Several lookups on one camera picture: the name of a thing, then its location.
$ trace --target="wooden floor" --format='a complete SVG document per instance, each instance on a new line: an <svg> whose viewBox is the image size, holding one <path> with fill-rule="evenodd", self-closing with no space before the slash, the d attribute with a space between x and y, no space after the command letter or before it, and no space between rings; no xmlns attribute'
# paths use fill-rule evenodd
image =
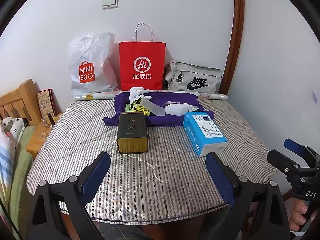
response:
<svg viewBox="0 0 320 240"><path fill-rule="evenodd" d="M62 214L62 219L73 240L79 240L70 216ZM195 218L142 226L143 231L154 240L196 240L203 223L204 216Z"/></svg>

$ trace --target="striped mattress cover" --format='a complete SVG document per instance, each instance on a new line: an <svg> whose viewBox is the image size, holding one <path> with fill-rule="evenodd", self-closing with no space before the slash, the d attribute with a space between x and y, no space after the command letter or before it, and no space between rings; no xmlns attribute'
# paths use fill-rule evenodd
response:
<svg viewBox="0 0 320 240"><path fill-rule="evenodd" d="M276 169L267 162L267 147L243 117L225 100L198 99L229 143L219 158L237 175L263 183ZM86 205L97 221L115 224L156 224L211 212L225 204L182 126L148 127L149 151L121 155L116 126L103 117L115 115L114 100L75 101L56 123L39 151L27 178L34 195L38 183L67 180L90 165L101 151L111 167L94 200ZM60 203L67 213L65 203Z"/></svg>

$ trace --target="purple cloth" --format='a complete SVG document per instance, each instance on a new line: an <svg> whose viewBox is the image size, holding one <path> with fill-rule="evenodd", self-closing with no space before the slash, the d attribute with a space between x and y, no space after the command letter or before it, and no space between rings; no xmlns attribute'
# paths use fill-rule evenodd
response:
<svg viewBox="0 0 320 240"><path fill-rule="evenodd" d="M165 93L165 92L150 92L145 95L152 96L150 100L152 103L165 107L165 103L169 100L172 102L188 103L189 105L198 106L199 111L204 112L204 108L197 101L197 96L188 93ZM108 118L104 117L102 120L106 125L117 126L119 123L119 115L121 112L125 112L125 104L129 103L129 93L123 92L115 97L115 110L116 115ZM212 111L206 111L207 114L214 118ZM171 115L165 114L164 116L150 115L146 116L147 126L168 127L168 126L181 126L183 125L184 115Z"/></svg>

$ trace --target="hand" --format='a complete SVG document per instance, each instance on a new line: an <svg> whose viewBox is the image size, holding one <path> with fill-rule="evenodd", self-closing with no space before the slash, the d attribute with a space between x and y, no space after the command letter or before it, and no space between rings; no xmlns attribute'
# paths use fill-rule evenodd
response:
<svg viewBox="0 0 320 240"><path fill-rule="evenodd" d="M133 101L138 100L140 97L142 98L142 96L139 96L139 95L142 95L148 92L150 92L150 89L144 89L143 87L130 88L130 95L129 95L130 104L132 104ZM143 95L143 97L145 97L148 100L152 98L151 96L145 96L145 95Z"/></svg>
<svg viewBox="0 0 320 240"><path fill-rule="evenodd" d="M305 203L300 199L293 199L293 206L291 207L291 217L289 218L289 227L292 231L298 231L299 225L302 226L306 219L303 214L307 212L308 207L305 205ZM313 214L310 217L310 221L312 222L314 218L316 217L317 212L313 212Z"/></svg>

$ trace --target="miniso plastic bag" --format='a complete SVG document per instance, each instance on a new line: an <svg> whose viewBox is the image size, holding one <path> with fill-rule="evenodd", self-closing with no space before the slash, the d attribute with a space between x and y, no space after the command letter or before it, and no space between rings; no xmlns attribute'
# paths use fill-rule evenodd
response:
<svg viewBox="0 0 320 240"><path fill-rule="evenodd" d="M118 83L108 61L114 41L112 33L89 33L69 43L73 96L116 90Z"/></svg>

